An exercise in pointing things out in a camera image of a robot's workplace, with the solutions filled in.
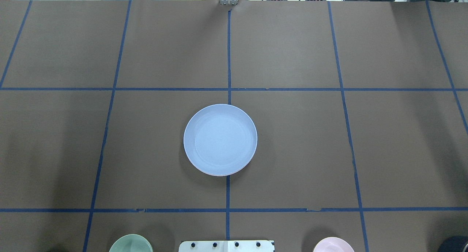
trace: blue tape line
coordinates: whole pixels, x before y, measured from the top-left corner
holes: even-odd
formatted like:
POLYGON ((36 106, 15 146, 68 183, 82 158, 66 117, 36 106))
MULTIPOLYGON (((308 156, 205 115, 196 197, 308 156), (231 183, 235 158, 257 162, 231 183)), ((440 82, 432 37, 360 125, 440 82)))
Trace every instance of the blue tape line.
POLYGON ((146 209, 108 209, 108 208, 102 208, 102 209, 93 209, 93 212, 145 212, 146 209))
POLYGON ((90 209, 75 208, 0 208, 0 212, 90 212, 90 209))
POLYGON ((231 11, 227 12, 227 103, 231 104, 231 11))
MULTIPOLYGON (((453 91, 453 89, 398 89, 398 88, 366 88, 366 87, 345 87, 345 91, 453 91)), ((0 87, 5 91, 228 91, 224 87, 0 87)), ((455 89, 456 91, 468 91, 468 89, 455 89)), ((231 91, 341 91, 334 87, 276 87, 276 88, 239 88, 233 87, 231 91)))
POLYGON ((11 59, 13 58, 13 54, 15 53, 16 45, 20 40, 21 32, 23 31, 24 24, 26 22, 26 18, 28 17, 29 10, 31 9, 32 0, 30 0, 28 4, 28 8, 26 8, 26 12, 23 17, 23 21, 21 22, 20 29, 18 30, 18 34, 16 35, 15 42, 13 43, 13 47, 11 48, 10 56, 8 57, 7 64, 5 65, 5 70, 3 70, 3 74, 0 80, 0 87, 3 85, 3 81, 5 81, 5 77, 7 76, 8 68, 10 67, 11 59))
MULTIPOLYGON (((226 212, 225 208, 0 208, 0 212, 226 212)), ((393 212, 393 211, 468 211, 468 207, 363 207, 359 208, 323 208, 307 210, 306 208, 230 208, 229 212, 393 212)))
POLYGON ((112 87, 2 87, 12 91, 112 91, 112 87))
POLYGON ((307 212, 306 208, 231 208, 231 212, 307 212))
POLYGON ((226 212, 224 208, 145 209, 145 212, 226 212))
MULTIPOLYGON (((112 90, 112 95, 110 96, 110 102, 109 102, 109 110, 107 111, 107 119, 106 119, 106 125, 104 128, 104 138, 102 139, 102 145, 101 145, 101 154, 99 156, 99 164, 97 165, 97 172, 96 172, 96 179, 94 183, 94 190, 93 190, 93 197, 91 200, 91 209, 94 209, 95 203, 96 203, 96 195, 97 195, 97 187, 99 185, 99 178, 101 176, 101 167, 102 167, 102 159, 104 157, 104 147, 106 146, 106 141, 107 141, 107 132, 109 130, 109 120, 110 120, 110 113, 112 112, 112 106, 114 104, 114 96, 115 96, 115 88, 117 86, 117 79, 118 79, 118 74, 119 74, 119 69, 120 69, 120 61, 122 59, 122 51, 124 50, 124 43, 125 43, 125 34, 127 32, 127 25, 128 25, 128 17, 130 15, 130 7, 132 6, 132 1, 128 1, 128 7, 127 7, 127 15, 125 17, 125 24, 124 24, 124 32, 122 33, 122 41, 120 42, 120 50, 119 50, 119 55, 118 55, 118 60, 117 60, 117 67, 116 67, 116 73, 114 77, 114 85, 113 85, 113 90, 112 90)), ((89 239, 89 232, 91 230, 91 223, 93 219, 93 212, 89 213, 89 220, 88 220, 88 225, 86 228, 86 235, 85 235, 85 242, 83 245, 83 252, 86 252, 87 250, 87 242, 89 239)))
POLYGON ((345 91, 452 91, 452 89, 343 88, 345 91))
POLYGON ((445 71, 447 72, 448 81, 450 82, 450 86, 452 87, 453 96, 455 97, 455 101, 457 102, 457 106, 458 106, 458 111, 460 112, 460 115, 461 115, 461 120, 463 121, 463 125, 465 126, 465 132, 468 134, 468 124, 465 119, 465 114, 463 114, 463 109, 461 108, 460 101, 458 100, 457 91, 455 90, 455 85, 453 85, 452 76, 450 75, 450 71, 448 70, 448 65, 444 56, 444 52, 442 51, 442 47, 440 46, 440 42, 438 40, 436 28, 434 27, 433 16, 431 14, 431 8, 429 7, 429 1, 427 0, 426 0, 426 8, 427 8, 427 13, 429 15, 429 21, 431 22, 431 27, 433 29, 434 38, 436 39, 437 47, 439 49, 440 57, 442 58, 445 71))
POLYGON ((86 227, 85 241, 83 244, 83 252, 87 250, 87 242, 89 240, 89 232, 91 232, 91 222, 93 221, 93 213, 90 212, 88 216, 88 225, 86 227))
POLYGON ((333 88, 333 87, 299 87, 299 88, 294 88, 294 87, 278 87, 278 88, 260 88, 260 87, 254 87, 254 88, 234 88, 232 91, 340 91, 341 89, 339 88, 333 88))
POLYGON ((226 240, 230 239, 229 223, 231 212, 231 176, 226 176, 226 240))
POLYGON ((363 208, 364 212, 391 212, 391 211, 468 211, 468 207, 375 207, 363 208))
POLYGON ((116 87, 117 91, 227 91, 226 88, 198 87, 116 87))
POLYGON ((348 141, 351 148, 351 156, 352 156, 352 165, 354 167, 354 183, 356 185, 356 194, 358 196, 358 205, 360 209, 360 216, 361 216, 361 227, 362 227, 362 235, 364 238, 364 247, 366 248, 366 252, 369 252, 369 244, 367 242, 367 231, 366 231, 366 223, 364 221, 364 212, 362 211, 362 201, 361 201, 361 190, 359 189, 359 179, 358 179, 358 169, 356 168, 356 158, 354 157, 354 147, 351 137, 351 129, 349 124, 348 118, 348 109, 346 107, 346 98, 344 96, 344 87, 343 87, 343 79, 341 78, 341 67, 340 67, 340 60, 338 58, 338 47, 336 46, 336 37, 335 37, 335 29, 333 25, 333 16, 331 12, 331 4, 328 1, 328 12, 330 17, 330 26, 331 26, 331 36, 333 38, 333 48, 335 49, 335 60, 336 60, 336 68, 338 70, 338 80, 340 82, 341 88, 341 100, 343 101, 343 110, 344 110, 344 119, 346 121, 346 130, 348 132, 348 141))

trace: white plate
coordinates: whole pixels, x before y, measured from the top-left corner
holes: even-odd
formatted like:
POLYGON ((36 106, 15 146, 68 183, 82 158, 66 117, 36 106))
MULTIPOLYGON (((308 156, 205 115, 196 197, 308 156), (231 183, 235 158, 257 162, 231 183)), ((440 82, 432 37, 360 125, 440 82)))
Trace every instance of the white plate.
POLYGON ((146 238, 130 234, 117 239, 109 252, 152 252, 152 247, 146 238))
POLYGON ((341 238, 327 237, 317 243, 314 252, 354 252, 354 250, 341 238))
POLYGON ((245 167, 257 148, 254 122, 238 107, 215 104, 200 110, 187 124, 184 149, 200 171, 226 176, 245 167))

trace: grid square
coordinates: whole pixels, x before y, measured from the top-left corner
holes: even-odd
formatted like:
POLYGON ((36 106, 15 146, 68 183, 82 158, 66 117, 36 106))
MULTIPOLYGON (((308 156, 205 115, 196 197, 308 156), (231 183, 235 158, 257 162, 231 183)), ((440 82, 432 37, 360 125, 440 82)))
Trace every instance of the grid square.
POLYGON ((232 212, 230 218, 231 240, 274 240, 277 251, 310 252, 326 237, 365 250, 359 212, 232 212))
POLYGON ((244 0, 231 28, 233 87, 340 86, 326 2, 244 0))
POLYGON ((227 87, 228 10, 219 0, 132 1, 118 86, 227 87))
POLYGON ((258 133, 252 161, 231 176, 231 208, 357 207, 338 91, 240 91, 233 105, 258 133))
POLYGON ((468 212, 365 212, 370 251, 437 251, 452 236, 466 236, 468 212))
POLYGON ((226 240, 224 212, 97 213, 89 234, 88 251, 109 251, 129 233, 144 236, 154 251, 177 252, 182 241, 226 240))
POLYGON ((468 136, 453 93, 346 92, 364 207, 468 205, 468 136))
POLYGON ((0 20, 0 79, 3 70, 7 65, 8 58, 10 57, 11 49, 15 43, 16 36, 20 30, 24 14, 28 8, 27 1, 14 2, 9 0, 0 1, 0 14, 5 15, 6 19, 0 20))
POLYGON ((226 178, 197 170, 184 130, 223 91, 117 91, 96 208, 224 208, 226 178))
POLYGON ((88 213, 0 212, 0 251, 82 251, 88 213))
POLYGON ((429 2, 429 5, 453 84, 456 88, 467 88, 466 57, 468 57, 468 47, 465 42, 468 24, 460 21, 468 15, 468 5, 445 5, 442 2, 429 2))
POLYGON ((0 207, 89 208, 109 91, 0 92, 0 207))
POLYGON ((344 87, 450 88, 424 2, 331 9, 344 87))
POLYGON ((127 5, 34 1, 3 87, 112 87, 127 5))

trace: bowl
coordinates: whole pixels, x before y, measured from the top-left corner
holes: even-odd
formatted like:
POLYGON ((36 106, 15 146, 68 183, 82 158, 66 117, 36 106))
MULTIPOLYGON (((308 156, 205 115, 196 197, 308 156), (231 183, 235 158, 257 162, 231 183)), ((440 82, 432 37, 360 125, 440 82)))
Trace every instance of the bowl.
POLYGON ((146 238, 130 234, 117 239, 109 252, 152 252, 152 247, 146 238))

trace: blue tape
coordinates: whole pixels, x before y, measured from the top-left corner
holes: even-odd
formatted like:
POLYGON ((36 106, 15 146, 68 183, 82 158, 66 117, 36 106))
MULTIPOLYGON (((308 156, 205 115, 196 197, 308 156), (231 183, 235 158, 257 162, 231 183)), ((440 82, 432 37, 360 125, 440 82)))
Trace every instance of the blue tape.
POLYGON ((15 53, 16 45, 20 40, 21 32, 23 31, 24 24, 26 22, 26 18, 28 17, 29 11, 31 9, 32 0, 30 0, 28 4, 28 8, 26 8, 26 12, 23 17, 23 21, 21 22, 20 29, 18 30, 18 34, 16 35, 15 42, 13 43, 13 47, 11 48, 10 56, 8 57, 7 64, 5 65, 5 70, 3 70, 3 74, 0 80, 0 87, 3 85, 3 81, 5 81, 5 77, 7 76, 8 68, 10 67, 11 59, 13 58, 13 54, 15 53))
POLYGON ((452 91, 452 89, 343 88, 345 91, 452 91))
POLYGON ((90 209, 75 208, 0 208, 0 212, 90 212, 90 209))
POLYGON ((330 2, 328 1, 327 4, 328 4, 329 17, 330 17, 331 36, 333 38, 333 48, 335 49, 335 60, 336 60, 336 68, 338 70, 338 80, 340 82, 340 88, 341 88, 341 100, 343 102, 344 119, 346 121, 346 130, 348 132, 348 142, 351 147, 352 165, 354 167, 354 183, 356 185, 356 194, 358 196, 358 205, 360 209, 359 214, 361 216, 361 227, 362 227, 362 235, 364 239, 364 247, 366 248, 366 252, 369 252, 369 245, 367 242, 366 223, 364 221, 364 212, 362 211, 361 190, 359 188, 358 169, 356 168, 356 158, 354 157, 354 147, 353 147, 353 142, 352 142, 352 137, 351 137, 351 129, 350 129, 349 118, 348 118, 348 109, 346 107, 346 98, 344 96, 343 79, 341 78, 340 60, 338 58, 338 47, 336 46, 335 29, 333 25, 333 15, 331 12, 330 2))
POLYGON ((112 87, 2 87, 11 91, 112 91, 112 87))
POLYGON ((229 223, 231 212, 231 176, 226 176, 226 240, 230 239, 229 223))
POLYGON ((227 103, 231 104, 231 11, 227 12, 227 103))
POLYGON ((434 38, 436 40, 437 48, 439 49, 440 57, 442 58, 442 62, 444 64, 445 71, 447 73, 448 81, 450 82, 450 86, 452 87, 453 96, 455 97, 455 101, 457 102, 457 106, 458 106, 458 111, 460 112, 460 115, 461 115, 461 120, 463 121, 463 125, 465 126, 465 132, 468 134, 468 124, 467 124, 467 121, 465 119, 465 114, 463 114, 463 109, 461 108, 460 101, 458 100, 457 91, 455 90, 455 85, 453 85, 452 76, 450 75, 450 71, 448 70, 448 65, 447 65, 447 62, 446 62, 446 59, 445 59, 445 56, 444 56, 444 52, 442 51, 442 47, 440 46, 440 42, 438 40, 436 28, 434 27, 433 16, 431 14, 431 8, 429 7, 429 1, 427 1, 427 0, 426 0, 426 8, 427 8, 427 14, 429 15, 429 21, 431 22, 431 27, 433 29, 434 38))
MULTIPOLYGON (((99 164, 97 166, 97 172, 96 172, 96 179, 94 183, 94 190, 93 190, 93 197, 91 200, 91 209, 94 209, 95 203, 96 203, 96 195, 97 195, 97 187, 99 185, 99 178, 101 176, 101 168, 102 168, 102 159, 104 157, 104 147, 106 146, 106 141, 107 141, 107 132, 109 130, 109 120, 110 120, 110 114, 112 112, 112 106, 114 104, 114 96, 115 96, 115 88, 117 85, 117 79, 118 79, 118 74, 119 74, 119 69, 120 69, 120 61, 122 59, 122 51, 124 50, 124 43, 125 43, 125 34, 127 32, 127 25, 128 25, 128 17, 130 15, 130 8, 132 6, 132 1, 128 1, 128 7, 127 7, 127 15, 125 17, 125 24, 124 24, 124 32, 122 33, 122 41, 120 42, 120 51, 118 55, 118 60, 117 60, 117 67, 116 67, 116 73, 114 77, 114 85, 112 90, 112 95, 110 96, 110 102, 109 102, 109 110, 107 111, 107 119, 106 119, 106 125, 104 128, 104 138, 102 139, 102 145, 101 145, 101 154, 99 156, 99 164)), ((93 212, 89 213, 89 219, 88 219, 88 225, 86 229, 86 235, 85 235, 85 241, 83 245, 83 252, 86 252, 87 250, 87 242, 89 239, 89 232, 91 230, 91 224, 93 220, 93 212)))

